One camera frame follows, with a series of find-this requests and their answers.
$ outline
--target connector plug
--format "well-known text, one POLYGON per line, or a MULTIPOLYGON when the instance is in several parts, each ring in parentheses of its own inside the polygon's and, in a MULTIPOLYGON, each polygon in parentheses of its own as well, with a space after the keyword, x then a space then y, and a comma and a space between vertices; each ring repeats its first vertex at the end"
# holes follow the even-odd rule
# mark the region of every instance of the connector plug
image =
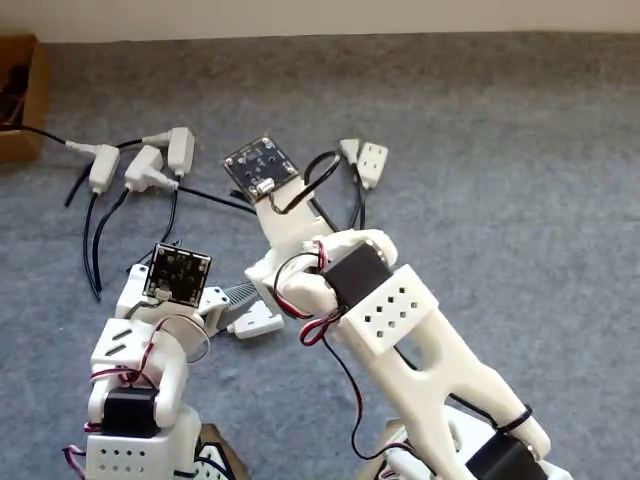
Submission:
POLYGON ((93 193, 102 195, 107 191, 116 173, 119 160, 120 150, 116 147, 111 145, 98 145, 96 147, 96 158, 89 173, 89 185, 93 193))
POLYGON ((195 138, 187 127, 171 129, 167 163, 177 177, 184 177, 191 171, 195 138))
POLYGON ((275 332, 284 327, 282 315, 274 315, 262 300, 254 303, 249 311, 227 327, 227 332, 241 340, 275 332))
POLYGON ((378 185, 388 154, 387 147, 369 142, 363 145, 358 157, 358 171, 365 189, 369 190, 378 185))
POLYGON ((340 140, 340 150, 347 157, 349 165, 358 163, 358 149, 360 148, 360 140, 357 138, 345 138, 340 140))
POLYGON ((144 192, 152 186, 175 190, 178 188, 178 182, 170 180, 160 172, 162 164, 160 150, 145 145, 124 173, 125 188, 134 192, 144 192))

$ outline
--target white wall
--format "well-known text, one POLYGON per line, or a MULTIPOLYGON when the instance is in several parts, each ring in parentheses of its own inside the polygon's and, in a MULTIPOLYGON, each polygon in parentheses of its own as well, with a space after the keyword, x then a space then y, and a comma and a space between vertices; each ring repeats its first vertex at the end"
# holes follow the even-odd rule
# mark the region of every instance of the white wall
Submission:
POLYGON ((48 42, 336 33, 640 31, 640 0, 0 0, 48 42))

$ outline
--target cardboard box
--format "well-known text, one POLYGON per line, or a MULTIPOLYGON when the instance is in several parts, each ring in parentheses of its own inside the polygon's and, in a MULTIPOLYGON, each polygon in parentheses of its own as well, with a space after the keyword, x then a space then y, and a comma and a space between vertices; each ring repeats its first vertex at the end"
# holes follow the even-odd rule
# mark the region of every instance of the cardboard box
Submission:
MULTIPOLYGON (((42 128, 49 108, 51 80, 49 58, 35 35, 0 36, 0 79, 16 65, 29 67, 21 123, 42 128)), ((35 160, 40 154, 42 140, 31 132, 0 132, 0 162, 35 160)))

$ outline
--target black circuit board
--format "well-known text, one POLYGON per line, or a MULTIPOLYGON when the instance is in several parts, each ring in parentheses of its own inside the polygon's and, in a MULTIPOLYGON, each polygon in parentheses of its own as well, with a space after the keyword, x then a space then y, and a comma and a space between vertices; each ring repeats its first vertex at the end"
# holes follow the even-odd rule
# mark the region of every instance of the black circuit board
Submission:
POLYGON ((289 157, 266 135, 228 155, 224 167, 251 203, 269 193, 261 187, 272 182, 269 191, 274 191, 299 175, 289 157))
POLYGON ((198 308, 211 257, 162 243, 156 244, 144 294, 158 300, 198 308))

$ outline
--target black cable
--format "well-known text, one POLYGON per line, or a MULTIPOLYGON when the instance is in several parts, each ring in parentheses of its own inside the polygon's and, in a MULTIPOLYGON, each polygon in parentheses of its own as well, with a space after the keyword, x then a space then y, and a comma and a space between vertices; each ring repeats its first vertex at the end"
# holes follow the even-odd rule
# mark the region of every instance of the black cable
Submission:
POLYGON ((256 214, 255 209, 248 207, 246 205, 242 205, 241 203, 232 202, 227 200, 226 198, 218 197, 216 195, 211 195, 209 193, 201 192, 200 190, 194 190, 192 188, 183 187, 182 185, 178 186, 178 190, 185 193, 190 193, 191 195, 195 195, 197 197, 206 198, 207 200, 211 200, 212 202, 221 203, 222 205, 226 205, 228 207, 237 208, 238 210, 243 210, 248 213, 256 214))
POLYGON ((285 207, 280 208, 275 204, 274 195, 273 195, 273 192, 271 192, 269 194, 269 201, 271 202, 271 208, 273 209, 273 211, 279 215, 286 215, 291 210, 296 208, 311 192, 313 192, 316 188, 318 188, 320 185, 326 182, 329 179, 329 177, 333 174, 333 172, 335 172, 336 169, 340 166, 340 162, 342 161, 342 154, 340 152, 330 151, 330 152, 322 153, 318 156, 318 158, 322 159, 320 161, 324 161, 326 158, 331 156, 334 157, 334 160, 333 162, 331 162, 331 165, 329 165, 327 169, 324 172, 322 172, 322 174, 318 178, 316 178, 313 182, 309 183, 308 185, 305 185, 302 191, 298 193, 295 197, 293 197, 293 199, 285 207))
POLYGON ((67 143, 66 140, 58 137, 57 135, 54 135, 53 133, 46 132, 36 127, 30 127, 29 125, 23 125, 20 123, 0 125, 0 132, 10 132, 13 130, 25 130, 27 132, 37 133, 38 135, 42 135, 43 137, 47 137, 53 140, 54 142, 61 143, 62 145, 65 145, 67 143))
MULTIPOLYGON (((303 180, 305 185, 308 185, 311 181, 311 175, 313 170, 317 168, 320 163, 326 161, 327 159, 333 157, 334 155, 340 155, 341 161, 347 162, 347 158, 342 154, 342 152, 325 152, 318 155, 314 158, 311 163, 307 166, 303 174, 303 180)), ((366 222, 366 204, 365 204, 365 195, 366 191, 364 185, 362 183, 362 177, 360 176, 360 171, 358 170, 358 166, 356 164, 349 165, 349 170, 355 179, 356 184, 356 201, 353 206, 353 210, 351 212, 351 218, 349 219, 349 223, 346 228, 355 228, 356 222, 358 221, 358 216, 360 217, 359 229, 363 230, 365 228, 366 222)), ((331 230, 334 232, 340 231, 340 227, 329 217, 329 214, 322 208, 320 202, 314 197, 309 201, 313 208, 318 212, 325 222, 329 225, 331 230)))
POLYGON ((217 462, 214 462, 213 460, 211 460, 210 458, 207 457, 196 457, 195 459, 196 463, 200 462, 200 463, 206 463, 207 465, 209 465, 210 467, 215 468, 218 472, 220 472, 221 474, 223 474, 225 477, 227 477, 229 480, 235 480, 235 475, 233 474, 233 472, 227 470, 226 468, 224 468, 222 465, 218 464, 217 462))
POLYGON ((116 202, 111 206, 109 211, 105 213, 104 216, 100 219, 100 223, 96 228, 96 233, 93 235, 93 245, 91 248, 91 255, 93 259, 93 274, 95 277, 96 289, 98 290, 98 292, 102 291, 102 281, 100 280, 100 261, 98 258, 99 248, 100 248, 100 237, 102 236, 102 231, 104 230, 104 227, 107 224, 107 221, 109 220, 109 218, 111 218, 111 215, 113 215, 118 210, 118 208, 122 206, 128 194, 129 194, 128 189, 124 189, 122 191, 122 193, 118 197, 118 200, 116 200, 116 202))
POLYGON ((178 206, 178 190, 173 191, 173 195, 171 198, 171 212, 169 213, 169 223, 167 224, 167 228, 165 229, 162 237, 160 238, 160 243, 164 243, 171 232, 173 231, 173 224, 176 221, 176 207, 178 206))
POLYGON ((82 262, 84 263, 84 273, 87 276, 87 281, 89 282, 93 296, 96 298, 96 301, 99 302, 100 292, 98 292, 94 275, 91 272, 91 267, 89 265, 89 228, 91 227, 91 214, 93 213, 93 207, 95 207, 97 199, 97 193, 91 195, 89 206, 87 207, 87 215, 84 219, 84 228, 82 230, 82 262))
POLYGON ((400 448, 402 450, 405 450, 409 454, 413 455, 414 457, 416 457, 421 462, 423 462, 426 465, 426 467, 429 470, 431 470, 432 473, 435 472, 435 470, 433 468, 431 468, 431 466, 429 466, 429 464, 425 460, 423 460, 422 458, 419 458, 416 455, 416 452, 413 450, 413 448, 411 448, 409 445, 406 445, 404 443, 390 443, 390 444, 386 445, 385 447, 383 447, 382 449, 380 449, 378 452, 376 452, 373 455, 365 455, 360 451, 360 449, 358 448, 358 445, 356 443, 356 434, 358 433, 358 428, 360 427, 360 423, 362 422, 362 413, 363 413, 363 410, 364 410, 362 392, 360 391, 360 387, 358 387, 356 379, 354 378, 353 374, 349 370, 349 367, 347 367, 347 365, 344 363, 344 360, 342 360, 340 355, 338 355, 338 353, 329 344, 329 342, 327 341, 326 337, 323 335, 320 338, 320 340, 322 341, 322 343, 324 344, 326 349, 329 350, 329 353, 331 354, 331 356, 333 356, 333 358, 335 358, 335 360, 340 364, 340 367, 342 367, 342 370, 344 371, 345 375, 347 376, 347 379, 349 380, 349 383, 351 384, 351 388, 353 389, 353 392, 354 392, 354 394, 356 396, 356 407, 357 407, 356 422, 353 425, 353 429, 351 430, 351 448, 353 449, 354 453, 361 460, 368 461, 368 460, 373 460, 375 458, 378 458, 380 455, 382 455, 387 450, 391 450, 392 448, 400 448))
MULTIPOLYGON (((120 149, 120 148, 130 147, 132 145, 138 145, 140 143, 142 143, 142 138, 136 138, 134 140, 127 140, 126 142, 119 143, 115 147, 120 149)), ((73 199, 76 196, 76 193, 78 193, 78 189, 80 188, 80 185, 82 185, 84 181, 87 178, 89 178, 89 174, 91 173, 91 167, 93 167, 93 160, 84 167, 82 172, 80 172, 80 175, 78 175, 78 178, 76 178, 76 181, 71 187, 71 190, 69 190, 69 193, 67 194, 67 198, 64 201, 65 207, 69 207, 69 205, 71 205, 71 202, 73 202, 73 199)))

